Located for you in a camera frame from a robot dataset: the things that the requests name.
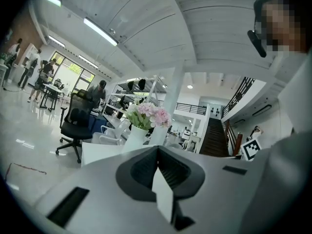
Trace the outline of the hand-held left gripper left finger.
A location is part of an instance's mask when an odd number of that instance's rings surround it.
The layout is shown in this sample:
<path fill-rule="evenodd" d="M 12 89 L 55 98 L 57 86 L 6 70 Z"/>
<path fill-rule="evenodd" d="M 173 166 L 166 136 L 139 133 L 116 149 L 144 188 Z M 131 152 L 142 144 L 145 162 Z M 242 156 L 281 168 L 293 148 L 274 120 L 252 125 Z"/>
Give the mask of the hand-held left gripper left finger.
<path fill-rule="evenodd" d="M 146 149 L 101 159 L 83 166 L 52 187 L 35 204 L 44 216 L 75 188 L 89 191 L 65 229 L 73 234 L 171 234 L 157 204 L 133 200 L 116 182 L 116 171 L 123 162 Z"/>

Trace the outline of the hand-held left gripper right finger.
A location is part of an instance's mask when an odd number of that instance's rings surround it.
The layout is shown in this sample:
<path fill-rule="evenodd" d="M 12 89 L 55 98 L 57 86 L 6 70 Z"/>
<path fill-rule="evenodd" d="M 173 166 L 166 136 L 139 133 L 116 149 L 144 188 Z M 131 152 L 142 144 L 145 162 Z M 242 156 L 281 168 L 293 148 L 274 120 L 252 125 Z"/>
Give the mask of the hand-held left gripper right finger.
<path fill-rule="evenodd" d="M 157 234 L 242 234 L 257 188 L 257 163 L 158 147 L 170 183 L 172 222 L 160 216 Z"/>

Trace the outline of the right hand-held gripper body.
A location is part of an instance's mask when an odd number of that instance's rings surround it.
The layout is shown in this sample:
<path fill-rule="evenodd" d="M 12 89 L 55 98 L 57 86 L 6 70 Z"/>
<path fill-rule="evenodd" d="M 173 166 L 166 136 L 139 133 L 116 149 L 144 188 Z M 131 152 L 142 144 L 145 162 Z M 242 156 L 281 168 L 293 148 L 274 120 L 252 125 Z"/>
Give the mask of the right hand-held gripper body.
<path fill-rule="evenodd" d="M 243 153 L 243 158 L 245 160 L 253 160 L 257 152 L 260 151 L 262 148 L 258 139 L 251 139 L 250 141 L 242 144 L 240 149 Z"/>

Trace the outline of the dark wooden staircase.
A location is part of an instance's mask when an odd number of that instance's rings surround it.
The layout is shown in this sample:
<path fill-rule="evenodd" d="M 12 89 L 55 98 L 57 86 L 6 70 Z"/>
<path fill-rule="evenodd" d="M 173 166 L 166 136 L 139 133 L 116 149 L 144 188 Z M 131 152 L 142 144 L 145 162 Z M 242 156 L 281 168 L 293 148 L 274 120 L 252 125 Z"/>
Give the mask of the dark wooden staircase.
<path fill-rule="evenodd" d="M 199 153 L 214 157 L 235 157 L 239 155 L 242 139 L 242 134 L 234 133 L 229 120 L 222 123 L 219 119 L 210 118 Z"/>

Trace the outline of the black stair railing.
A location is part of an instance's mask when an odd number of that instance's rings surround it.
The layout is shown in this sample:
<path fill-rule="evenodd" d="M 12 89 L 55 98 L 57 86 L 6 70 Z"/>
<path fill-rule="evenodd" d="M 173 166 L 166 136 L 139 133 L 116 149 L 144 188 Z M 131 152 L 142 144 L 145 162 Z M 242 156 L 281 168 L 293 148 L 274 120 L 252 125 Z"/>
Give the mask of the black stair railing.
<path fill-rule="evenodd" d="M 221 115 L 222 118 L 226 116 L 226 114 L 238 104 L 238 102 L 248 92 L 248 90 L 251 88 L 254 82 L 255 82 L 255 79 L 253 78 L 248 78 L 248 77 L 243 78 L 237 91 L 235 92 L 233 97 L 230 99 L 229 103 L 223 108 L 222 115 Z"/>

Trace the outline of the white carved furniture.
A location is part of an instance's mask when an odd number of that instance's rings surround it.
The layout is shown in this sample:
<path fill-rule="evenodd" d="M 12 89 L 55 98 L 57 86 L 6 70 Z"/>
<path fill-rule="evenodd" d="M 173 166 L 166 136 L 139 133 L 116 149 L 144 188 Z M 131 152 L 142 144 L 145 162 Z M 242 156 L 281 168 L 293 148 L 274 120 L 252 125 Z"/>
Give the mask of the white carved furniture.
<path fill-rule="evenodd" d="M 201 136 L 198 136 L 194 132 L 190 133 L 189 139 L 184 140 L 182 149 L 192 153 L 198 153 L 199 145 L 201 142 Z"/>

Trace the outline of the white chair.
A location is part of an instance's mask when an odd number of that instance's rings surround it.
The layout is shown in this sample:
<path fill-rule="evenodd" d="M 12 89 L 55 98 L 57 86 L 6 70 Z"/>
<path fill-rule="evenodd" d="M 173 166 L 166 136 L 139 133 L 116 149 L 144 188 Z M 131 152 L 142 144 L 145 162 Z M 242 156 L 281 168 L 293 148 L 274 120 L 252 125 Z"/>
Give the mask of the white chair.
<path fill-rule="evenodd" d="M 124 145 L 125 140 L 122 133 L 129 128 L 129 120 L 122 121 L 116 128 L 110 128 L 106 125 L 101 125 L 100 132 L 94 132 L 91 143 L 102 145 Z"/>

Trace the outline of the blue storage bin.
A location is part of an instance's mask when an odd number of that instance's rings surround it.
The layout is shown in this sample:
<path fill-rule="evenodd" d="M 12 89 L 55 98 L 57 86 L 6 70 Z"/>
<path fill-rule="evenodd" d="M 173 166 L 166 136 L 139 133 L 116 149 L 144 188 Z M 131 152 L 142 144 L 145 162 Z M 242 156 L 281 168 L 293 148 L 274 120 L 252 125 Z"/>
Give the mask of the blue storage bin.
<path fill-rule="evenodd" d="M 107 125 L 107 119 L 103 117 L 102 115 L 94 116 L 90 115 L 89 117 L 89 126 L 88 129 L 91 131 L 91 133 L 102 133 L 102 125 Z"/>

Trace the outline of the black balcony railing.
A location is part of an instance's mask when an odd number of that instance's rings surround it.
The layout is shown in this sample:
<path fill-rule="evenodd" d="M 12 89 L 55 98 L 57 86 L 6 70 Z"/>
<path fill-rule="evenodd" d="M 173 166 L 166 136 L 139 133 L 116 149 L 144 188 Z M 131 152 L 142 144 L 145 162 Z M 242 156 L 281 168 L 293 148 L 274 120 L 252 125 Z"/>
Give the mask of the black balcony railing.
<path fill-rule="evenodd" d="M 206 114 L 206 107 L 204 106 L 198 106 L 198 105 L 192 105 L 192 104 L 185 104 L 185 103 L 177 103 L 175 106 L 176 110 L 189 112 L 189 113 L 195 113 L 199 115 L 205 115 Z"/>

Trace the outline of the black office chair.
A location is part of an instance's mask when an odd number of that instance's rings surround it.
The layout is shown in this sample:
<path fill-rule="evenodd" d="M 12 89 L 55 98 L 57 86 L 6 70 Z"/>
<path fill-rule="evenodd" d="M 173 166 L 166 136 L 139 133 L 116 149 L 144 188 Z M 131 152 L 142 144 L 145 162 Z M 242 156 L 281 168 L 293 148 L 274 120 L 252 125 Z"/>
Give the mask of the black office chair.
<path fill-rule="evenodd" d="M 61 149 L 73 147 L 77 156 L 77 163 L 81 163 L 78 147 L 82 146 L 81 142 L 83 140 L 92 138 L 92 133 L 89 129 L 89 119 L 93 105 L 91 93 L 80 89 L 78 92 L 71 94 L 68 108 L 61 107 L 59 127 L 62 137 L 59 141 L 61 143 L 66 141 L 67 143 L 57 147 L 56 155 L 59 155 Z"/>

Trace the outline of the red floor tape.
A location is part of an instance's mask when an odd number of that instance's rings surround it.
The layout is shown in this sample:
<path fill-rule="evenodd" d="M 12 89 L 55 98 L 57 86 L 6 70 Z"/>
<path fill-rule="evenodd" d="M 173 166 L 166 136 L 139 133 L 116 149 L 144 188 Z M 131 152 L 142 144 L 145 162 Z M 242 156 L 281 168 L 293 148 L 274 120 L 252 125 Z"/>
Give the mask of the red floor tape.
<path fill-rule="evenodd" d="M 40 171 L 38 169 L 35 169 L 35 168 L 32 168 L 32 167 L 23 166 L 23 165 L 20 165 L 20 164 L 17 164 L 17 163 L 10 163 L 8 168 L 7 168 L 7 170 L 6 170 L 6 173 L 5 173 L 5 176 L 4 176 L 4 181 L 7 180 L 9 172 L 10 172 L 10 169 L 12 168 L 12 165 L 15 165 L 15 166 L 18 166 L 18 167 L 23 168 L 23 169 L 27 169 L 27 170 L 30 170 L 30 171 L 35 171 L 35 172 L 47 175 L 47 173 L 45 171 Z"/>

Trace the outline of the pink flower bouquet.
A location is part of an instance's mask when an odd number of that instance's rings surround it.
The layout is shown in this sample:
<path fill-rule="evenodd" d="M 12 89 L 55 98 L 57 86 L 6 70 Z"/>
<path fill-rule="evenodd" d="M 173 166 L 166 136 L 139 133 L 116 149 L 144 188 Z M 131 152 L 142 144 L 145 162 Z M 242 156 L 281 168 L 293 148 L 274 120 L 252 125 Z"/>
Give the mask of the pink flower bouquet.
<path fill-rule="evenodd" d="M 150 102 L 131 104 L 125 115 L 133 126 L 142 130 L 154 127 L 169 128 L 172 123 L 171 115 L 164 108 Z"/>

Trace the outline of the white shelf rack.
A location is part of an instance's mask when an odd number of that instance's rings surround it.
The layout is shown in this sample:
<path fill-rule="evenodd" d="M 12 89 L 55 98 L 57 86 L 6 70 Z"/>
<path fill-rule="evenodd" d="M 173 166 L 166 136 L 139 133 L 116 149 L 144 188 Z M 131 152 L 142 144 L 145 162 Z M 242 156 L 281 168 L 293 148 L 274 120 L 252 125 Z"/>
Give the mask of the white shelf rack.
<path fill-rule="evenodd" d="M 128 120 L 125 114 L 131 104 L 150 102 L 163 108 L 159 97 L 166 94 L 166 88 L 160 75 L 117 82 L 105 99 L 102 115 L 116 128 L 122 121 Z"/>

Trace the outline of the black legged desk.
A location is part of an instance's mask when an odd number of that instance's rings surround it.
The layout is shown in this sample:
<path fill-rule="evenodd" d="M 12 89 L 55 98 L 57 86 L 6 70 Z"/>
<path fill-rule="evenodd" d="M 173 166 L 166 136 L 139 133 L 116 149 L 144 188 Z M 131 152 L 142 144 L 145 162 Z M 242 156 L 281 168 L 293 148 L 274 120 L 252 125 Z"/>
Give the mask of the black legged desk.
<path fill-rule="evenodd" d="M 59 97 L 64 96 L 64 92 L 60 90 L 58 87 L 52 85 L 52 84 L 43 84 L 44 85 L 44 92 L 43 92 L 43 97 L 40 102 L 40 108 L 42 109 L 48 109 L 50 112 L 55 110 L 56 108 L 56 103 Z M 47 99 L 51 99 L 51 106 L 48 107 L 46 106 Z"/>

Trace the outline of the large black framed window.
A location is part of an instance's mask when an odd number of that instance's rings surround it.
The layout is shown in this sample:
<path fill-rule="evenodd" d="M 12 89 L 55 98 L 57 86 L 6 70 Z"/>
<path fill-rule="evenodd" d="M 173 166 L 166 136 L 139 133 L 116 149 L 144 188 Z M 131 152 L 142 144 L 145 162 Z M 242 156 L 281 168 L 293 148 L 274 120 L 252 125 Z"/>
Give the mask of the large black framed window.
<path fill-rule="evenodd" d="M 54 73 L 49 81 L 53 84 L 56 80 L 60 80 L 62 89 L 67 95 L 72 92 L 77 92 L 80 89 L 87 90 L 95 75 L 88 70 L 77 65 L 70 59 L 66 58 L 61 53 L 55 51 L 51 60 L 56 59 L 56 63 L 53 65 Z"/>

